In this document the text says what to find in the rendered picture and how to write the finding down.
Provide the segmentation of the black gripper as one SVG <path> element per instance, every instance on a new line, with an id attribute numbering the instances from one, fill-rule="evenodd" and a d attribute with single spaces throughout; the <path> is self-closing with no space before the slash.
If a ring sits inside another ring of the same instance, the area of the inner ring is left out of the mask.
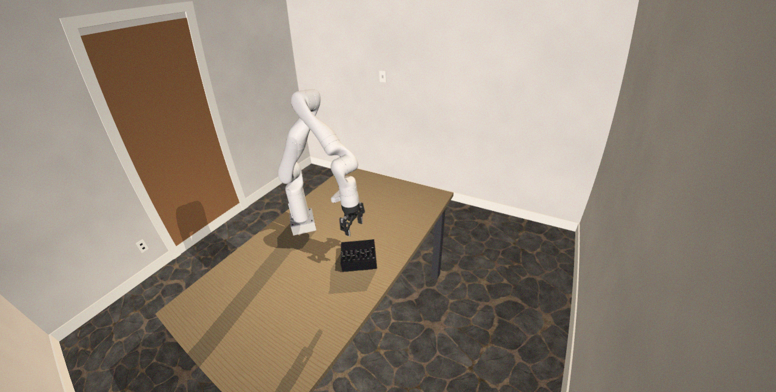
<path id="1" fill-rule="evenodd" d="M 344 212 L 344 216 L 343 218 L 340 218 L 340 230 L 345 231 L 346 236 L 351 236 L 351 232 L 349 228 L 352 225 L 353 220 L 355 220 L 357 217 L 358 223 L 360 224 L 363 223 L 363 213 L 365 213 L 363 202 L 359 202 L 357 206 L 350 207 L 350 208 L 343 207 L 343 206 L 341 207 L 342 207 L 342 211 Z M 360 212 L 358 212 L 358 210 Z M 350 222 L 347 222 L 347 220 Z"/>

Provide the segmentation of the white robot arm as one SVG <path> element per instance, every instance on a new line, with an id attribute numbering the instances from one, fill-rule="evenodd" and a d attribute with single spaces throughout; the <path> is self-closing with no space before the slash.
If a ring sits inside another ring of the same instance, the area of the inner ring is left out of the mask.
<path id="1" fill-rule="evenodd" d="M 346 175 L 358 168 L 358 160 L 346 146 L 342 145 L 332 128 L 316 117 L 321 105 L 321 95 L 314 89 L 296 91 L 291 97 L 291 103 L 299 118 L 289 129 L 278 174 L 280 181 L 287 184 L 286 194 L 293 220 L 303 222 L 310 216 L 303 191 L 303 175 L 297 163 L 307 145 L 310 130 L 318 138 L 328 156 L 340 156 L 333 160 L 330 166 L 339 186 L 337 193 L 332 196 L 332 202 L 341 201 L 341 206 L 347 208 L 357 206 L 360 197 L 358 197 L 355 178 Z"/>

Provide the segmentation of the black lighting desk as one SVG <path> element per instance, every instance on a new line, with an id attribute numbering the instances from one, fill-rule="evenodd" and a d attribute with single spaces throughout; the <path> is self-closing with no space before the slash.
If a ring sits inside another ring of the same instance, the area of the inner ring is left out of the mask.
<path id="1" fill-rule="evenodd" d="M 342 271 L 377 270 L 374 239 L 342 242 L 341 269 Z"/>

